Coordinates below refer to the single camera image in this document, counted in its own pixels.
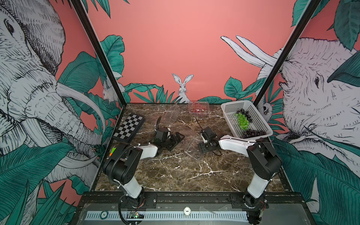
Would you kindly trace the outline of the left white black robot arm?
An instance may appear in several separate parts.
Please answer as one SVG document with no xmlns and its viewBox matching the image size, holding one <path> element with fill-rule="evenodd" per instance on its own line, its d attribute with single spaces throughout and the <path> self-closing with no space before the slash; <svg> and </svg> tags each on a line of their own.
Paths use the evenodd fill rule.
<svg viewBox="0 0 360 225">
<path fill-rule="evenodd" d="M 163 150 L 171 151 L 185 136 L 179 132 L 170 134 L 164 141 L 153 138 L 144 144 L 129 144 L 120 142 L 103 167 L 103 173 L 108 176 L 109 182 L 121 189 L 125 197 L 139 207 L 144 201 L 144 188 L 135 178 L 140 160 L 155 158 L 162 154 Z"/>
</svg>

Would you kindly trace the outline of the clear plastic clamshell container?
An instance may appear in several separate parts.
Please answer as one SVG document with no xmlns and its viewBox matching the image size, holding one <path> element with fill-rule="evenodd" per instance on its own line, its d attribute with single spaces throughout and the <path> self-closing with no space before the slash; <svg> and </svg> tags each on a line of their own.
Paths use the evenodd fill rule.
<svg viewBox="0 0 360 225">
<path fill-rule="evenodd" d="M 205 116 L 210 113 L 210 104 L 202 101 L 190 102 L 188 111 L 194 116 Z"/>
</svg>

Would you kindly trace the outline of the white plastic perforated basket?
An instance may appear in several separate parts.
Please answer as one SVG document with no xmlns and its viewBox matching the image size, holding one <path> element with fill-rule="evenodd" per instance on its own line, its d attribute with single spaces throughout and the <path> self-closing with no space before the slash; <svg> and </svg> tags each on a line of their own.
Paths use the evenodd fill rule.
<svg viewBox="0 0 360 225">
<path fill-rule="evenodd" d="M 273 135 L 269 124 L 248 100 L 232 101 L 221 105 L 225 120 L 234 137 L 257 140 Z"/>
</svg>

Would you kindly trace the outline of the red grape bunch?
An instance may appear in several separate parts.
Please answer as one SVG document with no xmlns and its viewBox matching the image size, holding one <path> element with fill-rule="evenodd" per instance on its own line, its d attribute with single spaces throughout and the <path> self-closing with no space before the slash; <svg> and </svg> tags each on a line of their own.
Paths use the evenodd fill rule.
<svg viewBox="0 0 360 225">
<path fill-rule="evenodd" d="M 190 112 L 196 114 L 203 114 L 203 113 L 207 113 L 208 109 L 207 107 L 204 106 L 195 106 L 191 108 Z"/>
</svg>

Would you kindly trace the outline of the green grape bunch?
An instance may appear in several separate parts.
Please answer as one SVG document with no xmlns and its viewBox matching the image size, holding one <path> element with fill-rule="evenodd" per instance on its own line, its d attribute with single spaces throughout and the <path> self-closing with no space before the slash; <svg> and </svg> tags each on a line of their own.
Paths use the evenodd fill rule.
<svg viewBox="0 0 360 225">
<path fill-rule="evenodd" d="M 249 127 L 249 122 L 247 120 L 245 121 L 240 121 L 238 118 L 237 118 L 237 122 L 238 122 L 238 126 L 243 129 L 243 130 L 247 130 L 248 127 Z"/>
</svg>

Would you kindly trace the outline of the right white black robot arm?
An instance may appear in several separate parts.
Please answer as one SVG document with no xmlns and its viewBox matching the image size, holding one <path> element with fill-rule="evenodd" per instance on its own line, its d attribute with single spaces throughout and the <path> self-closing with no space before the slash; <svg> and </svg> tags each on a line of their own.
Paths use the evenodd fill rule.
<svg viewBox="0 0 360 225">
<path fill-rule="evenodd" d="M 203 138 L 198 147 L 203 153 L 228 150 L 247 156 L 254 176 L 243 195 L 244 204 L 249 209 L 266 207 L 263 194 L 271 179 L 282 167 L 282 159 L 270 141 L 265 138 L 248 141 L 226 135 L 222 138 Z"/>
</svg>

